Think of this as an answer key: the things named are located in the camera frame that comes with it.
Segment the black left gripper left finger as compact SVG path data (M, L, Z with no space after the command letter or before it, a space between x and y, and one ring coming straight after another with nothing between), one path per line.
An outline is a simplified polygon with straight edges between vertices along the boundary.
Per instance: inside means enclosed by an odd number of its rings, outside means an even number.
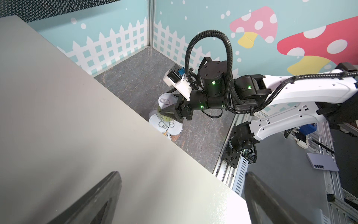
M122 188L120 173L113 171L50 224L111 224Z

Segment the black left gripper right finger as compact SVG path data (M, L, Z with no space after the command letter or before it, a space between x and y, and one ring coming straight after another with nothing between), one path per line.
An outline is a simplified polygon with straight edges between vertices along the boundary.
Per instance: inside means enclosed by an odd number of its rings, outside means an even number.
M251 223L262 224L257 207L261 207L273 224L310 224L307 218L286 203L253 172L245 174L245 200Z

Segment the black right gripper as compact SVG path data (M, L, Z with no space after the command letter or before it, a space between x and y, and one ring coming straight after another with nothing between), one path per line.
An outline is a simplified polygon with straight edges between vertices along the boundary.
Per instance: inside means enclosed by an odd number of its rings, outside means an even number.
M169 117L179 123L183 123L184 119L191 121L194 113L193 109L189 105L189 101L187 101L183 96L178 97L176 104L171 104L164 108L159 107L158 112L161 115Z

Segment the green label can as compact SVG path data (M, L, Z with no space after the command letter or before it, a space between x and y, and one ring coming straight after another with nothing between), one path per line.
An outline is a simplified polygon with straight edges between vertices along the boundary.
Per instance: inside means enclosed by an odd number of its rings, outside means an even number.
M158 109L157 109L158 118L164 122L169 122L170 124L174 123L175 122L174 119L161 115L160 111L168 106L175 105L177 101L178 101L178 97L174 96L172 93L164 93L160 95L160 97L158 98Z

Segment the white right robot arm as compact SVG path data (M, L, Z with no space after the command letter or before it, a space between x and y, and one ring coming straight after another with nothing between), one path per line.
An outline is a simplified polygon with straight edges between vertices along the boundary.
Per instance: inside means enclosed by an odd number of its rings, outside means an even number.
M227 58L214 61L205 57L195 73L189 65L191 53L196 43L209 37L223 42ZM358 71L350 63L341 63L328 73L291 77L256 74L234 78L232 67L229 38L218 30L203 31L189 43L184 66L174 65L164 75L171 90L158 100L160 114L177 122L191 120L197 110L254 116L269 105L296 103L292 109L235 126L222 155L230 167L238 166L240 156L255 163L256 145L273 134L324 121L345 124L358 118Z

